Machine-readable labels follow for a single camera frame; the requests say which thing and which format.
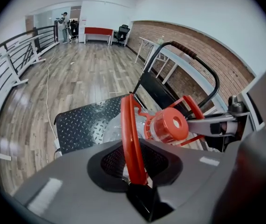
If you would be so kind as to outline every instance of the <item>office chair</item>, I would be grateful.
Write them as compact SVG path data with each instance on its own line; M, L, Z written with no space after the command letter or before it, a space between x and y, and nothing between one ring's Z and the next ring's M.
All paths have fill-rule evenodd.
M130 31L130 29L128 28L127 25L122 25L121 27L119 27L118 32L114 33L114 37L118 41L118 46L119 46L120 42L125 41L126 36L127 36L129 31Z

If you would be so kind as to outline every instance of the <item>metal tread plate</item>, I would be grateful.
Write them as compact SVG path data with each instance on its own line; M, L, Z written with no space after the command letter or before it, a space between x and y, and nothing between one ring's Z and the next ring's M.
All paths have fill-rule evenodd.
M120 113L121 98L110 98L56 116L56 129L62 154L102 143L107 124Z

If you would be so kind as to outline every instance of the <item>red bench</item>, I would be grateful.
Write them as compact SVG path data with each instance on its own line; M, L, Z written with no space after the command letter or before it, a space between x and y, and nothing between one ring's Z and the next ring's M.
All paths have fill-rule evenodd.
M86 35L88 34L95 34L95 35L108 35L109 40L108 40L108 45L110 45L110 41L113 35L113 30L112 29L107 29L107 28L90 28L86 27L84 30L84 44L86 44Z

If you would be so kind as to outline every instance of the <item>brick wall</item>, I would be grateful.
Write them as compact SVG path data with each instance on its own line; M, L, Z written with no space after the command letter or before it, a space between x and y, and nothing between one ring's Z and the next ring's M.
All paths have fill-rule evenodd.
M244 64L224 46L201 33L181 26L164 22L136 21L131 29L128 46L138 52L141 45L140 36L157 42L162 35L165 42L177 41L196 52L217 72L220 79L219 94L226 103L231 95L241 92L254 78ZM181 51L174 47L167 46L166 48L178 55L181 54ZM143 49L140 53L141 57L146 59L149 50L149 47ZM197 61L192 60L190 64L212 85L215 84L211 74ZM156 61L153 68L159 71L162 65L163 62ZM173 62L168 62L160 75L165 78L173 65ZM176 68L167 83L178 96L191 95L197 103L207 96L193 78L180 67Z

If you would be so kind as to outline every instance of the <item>black metal handle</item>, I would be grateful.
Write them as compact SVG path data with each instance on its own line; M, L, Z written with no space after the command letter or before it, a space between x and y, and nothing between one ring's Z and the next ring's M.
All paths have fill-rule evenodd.
M138 80L138 83L136 85L136 87L134 88L134 91L133 91L133 94L136 93L140 83L141 83L141 80L143 78L143 74L145 72L148 72L151 64L153 63L153 61L155 60L156 56L160 53L161 49L167 45L171 45L171 46L174 46L176 47L177 49L181 50L182 52L186 53L188 56L190 56L191 58L193 58L194 60L198 61L205 69L208 70L208 72L210 72L213 76L213 78L215 79L215 88L213 89L213 91L204 99L202 100L198 106L199 108L202 108L204 105L206 105L219 91L219 88L220 88L220 79L218 77L218 75L216 74L216 72L213 70L213 68L211 68L204 60L202 60L200 57L198 57L198 55L191 51L190 49L188 49L187 47L185 47L184 45L178 43L178 42L175 42L175 41L172 41L172 42L165 42L163 43L162 45L160 45L156 52L152 55L152 57L150 58L150 61L148 62L147 66L145 67L143 73L141 74L140 76L140 79ZM189 117L191 114L193 113L192 110L188 111L185 115L185 117Z

